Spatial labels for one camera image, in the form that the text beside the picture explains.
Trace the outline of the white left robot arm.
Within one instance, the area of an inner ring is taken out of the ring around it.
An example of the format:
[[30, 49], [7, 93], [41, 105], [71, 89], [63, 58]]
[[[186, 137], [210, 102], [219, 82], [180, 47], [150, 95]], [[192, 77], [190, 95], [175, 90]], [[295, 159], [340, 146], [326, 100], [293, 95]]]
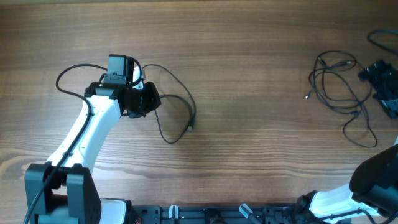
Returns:
[[91, 173], [120, 118], [145, 117], [160, 106], [160, 98], [132, 57], [110, 55], [105, 71], [80, 96], [83, 107], [62, 144], [45, 163], [26, 170], [24, 223], [140, 222], [131, 201], [100, 198]]

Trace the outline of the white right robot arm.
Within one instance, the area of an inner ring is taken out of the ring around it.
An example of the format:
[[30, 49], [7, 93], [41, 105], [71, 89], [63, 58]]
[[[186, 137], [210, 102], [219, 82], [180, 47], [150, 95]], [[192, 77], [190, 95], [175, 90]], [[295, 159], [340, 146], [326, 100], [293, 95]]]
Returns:
[[[397, 70], [382, 60], [363, 69], [361, 80], [376, 90], [384, 109], [397, 113]], [[340, 223], [366, 215], [397, 218], [397, 146], [393, 145], [362, 162], [348, 184], [327, 192], [313, 191], [292, 206], [292, 223]]]

